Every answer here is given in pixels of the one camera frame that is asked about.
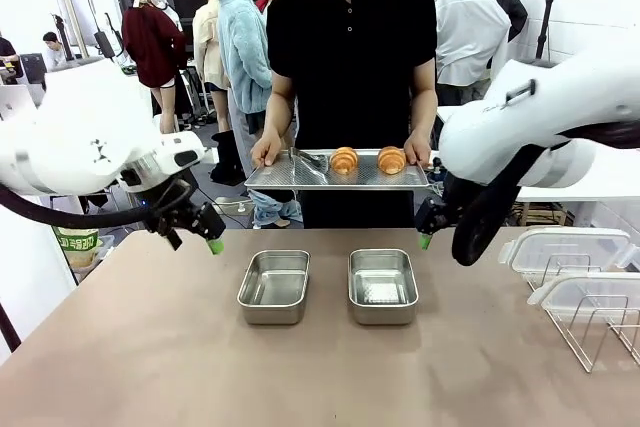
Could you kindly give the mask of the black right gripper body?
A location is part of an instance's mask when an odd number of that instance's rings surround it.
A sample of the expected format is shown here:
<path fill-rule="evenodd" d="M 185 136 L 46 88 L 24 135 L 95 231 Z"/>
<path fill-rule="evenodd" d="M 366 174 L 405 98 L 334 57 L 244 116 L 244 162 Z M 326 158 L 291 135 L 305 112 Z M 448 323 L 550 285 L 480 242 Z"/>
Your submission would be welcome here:
<path fill-rule="evenodd" d="M 453 223 L 453 211 L 441 197 L 426 197 L 415 214 L 414 223 L 418 232 L 431 236 Z"/>

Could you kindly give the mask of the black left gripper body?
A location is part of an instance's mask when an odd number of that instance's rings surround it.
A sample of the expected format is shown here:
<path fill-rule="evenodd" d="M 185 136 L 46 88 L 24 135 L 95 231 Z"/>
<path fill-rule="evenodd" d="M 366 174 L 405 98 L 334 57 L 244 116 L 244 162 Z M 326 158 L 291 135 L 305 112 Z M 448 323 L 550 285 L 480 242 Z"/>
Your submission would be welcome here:
<path fill-rule="evenodd" d="M 163 236 L 170 243 L 181 243 L 178 230 L 197 234 L 205 241 L 219 239 L 226 230 L 226 224 L 210 202 L 200 206 L 191 201 L 163 214 Z"/>

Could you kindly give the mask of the person's left hand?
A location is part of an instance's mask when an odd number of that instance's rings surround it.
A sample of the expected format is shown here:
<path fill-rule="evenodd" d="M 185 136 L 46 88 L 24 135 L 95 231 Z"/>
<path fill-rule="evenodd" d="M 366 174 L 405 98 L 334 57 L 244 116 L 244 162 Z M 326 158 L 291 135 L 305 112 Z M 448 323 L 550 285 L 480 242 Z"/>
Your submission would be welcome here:
<path fill-rule="evenodd" d="M 410 165 L 426 168 L 431 164 L 429 139 L 418 132 L 410 134 L 404 144 L 404 152 Z"/>

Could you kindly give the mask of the person's right hand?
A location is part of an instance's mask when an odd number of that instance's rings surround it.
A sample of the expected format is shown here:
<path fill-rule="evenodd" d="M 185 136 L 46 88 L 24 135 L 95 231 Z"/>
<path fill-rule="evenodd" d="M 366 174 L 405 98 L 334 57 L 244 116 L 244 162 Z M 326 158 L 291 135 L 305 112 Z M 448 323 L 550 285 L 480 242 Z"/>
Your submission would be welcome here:
<path fill-rule="evenodd" d="M 261 138 L 251 149 L 253 166 L 256 168 L 271 166 L 281 150 L 282 140 L 279 133 L 277 131 L 264 130 Z"/>

